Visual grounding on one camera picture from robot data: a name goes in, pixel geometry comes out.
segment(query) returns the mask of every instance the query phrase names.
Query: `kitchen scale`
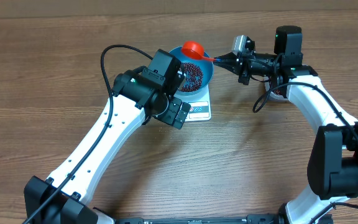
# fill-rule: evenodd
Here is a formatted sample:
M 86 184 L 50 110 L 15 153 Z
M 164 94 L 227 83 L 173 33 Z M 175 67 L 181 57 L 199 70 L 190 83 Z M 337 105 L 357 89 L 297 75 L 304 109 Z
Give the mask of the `kitchen scale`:
M 170 51 L 182 63 L 193 63 L 200 67 L 203 72 L 201 88 L 192 92 L 177 91 L 175 97 L 191 105 L 185 122 L 191 121 L 209 121 L 211 119 L 211 100 L 209 98 L 208 83 L 212 80 L 214 66 L 212 62 L 207 60 L 193 60 L 182 54 L 181 47 L 177 47 Z

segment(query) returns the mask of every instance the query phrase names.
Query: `red spoon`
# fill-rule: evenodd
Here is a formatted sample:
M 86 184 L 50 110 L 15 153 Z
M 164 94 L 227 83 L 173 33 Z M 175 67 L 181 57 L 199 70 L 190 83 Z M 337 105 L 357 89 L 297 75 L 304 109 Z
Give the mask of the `red spoon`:
M 186 41 L 185 44 L 183 44 L 183 47 L 181 48 L 181 52 L 187 57 L 194 60 L 207 60 L 209 62 L 216 61 L 215 58 L 205 57 L 203 46 L 192 40 Z

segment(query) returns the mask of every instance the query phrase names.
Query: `wooden table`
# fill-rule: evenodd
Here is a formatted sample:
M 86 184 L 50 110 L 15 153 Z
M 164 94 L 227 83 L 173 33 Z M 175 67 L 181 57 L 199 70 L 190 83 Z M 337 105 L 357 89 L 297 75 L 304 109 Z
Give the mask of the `wooden table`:
M 217 56 L 244 34 L 258 52 L 272 53 L 276 27 L 290 24 L 303 29 L 304 63 L 358 118 L 358 11 L 0 20 L 0 223 L 23 221 L 27 181 L 46 178 L 100 115 L 106 46 L 128 44 L 153 55 L 196 40 Z M 110 80 L 148 64 L 126 49 L 106 56 Z M 275 213 L 294 199 L 308 183 L 314 134 L 306 119 L 289 103 L 270 102 L 253 114 L 262 84 L 241 85 L 221 68 L 210 91 L 211 121 L 176 130 L 153 120 L 139 128 L 104 173 L 90 207 L 113 217 L 236 217 Z M 336 223 L 358 222 L 358 210 L 333 214 Z

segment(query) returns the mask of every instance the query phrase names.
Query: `table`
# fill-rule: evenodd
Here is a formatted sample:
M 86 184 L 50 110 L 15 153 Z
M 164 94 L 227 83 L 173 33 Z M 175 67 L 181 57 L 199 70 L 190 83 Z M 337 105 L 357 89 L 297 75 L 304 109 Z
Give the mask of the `table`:
M 27 181 L 46 178 L 102 112 L 105 47 L 128 44 L 153 55 L 195 40 L 217 56 L 244 34 L 258 52 L 273 53 L 282 25 L 302 27 L 304 63 L 358 118 L 358 10 L 1 19 L 0 223 L 23 221 Z M 111 82 L 148 64 L 126 49 L 106 56 Z M 306 119 L 289 103 L 269 102 L 253 114 L 262 84 L 241 85 L 221 68 L 210 91 L 211 121 L 176 130 L 153 119 L 139 128 L 103 175 L 90 207 L 115 218 L 236 217 L 275 213 L 294 199 L 308 183 L 315 137 Z M 333 215 L 336 223 L 358 222 L 358 210 L 341 207 Z

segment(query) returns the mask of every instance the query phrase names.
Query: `label on scale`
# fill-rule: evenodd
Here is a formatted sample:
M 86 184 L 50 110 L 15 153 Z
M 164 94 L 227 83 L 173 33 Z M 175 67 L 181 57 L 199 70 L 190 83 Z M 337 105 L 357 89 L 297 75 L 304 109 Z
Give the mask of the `label on scale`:
M 186 119 L 209 117 L 209 106 L 207 101 L 189 102 L 189 104 L 191 105 L 191 108 Z

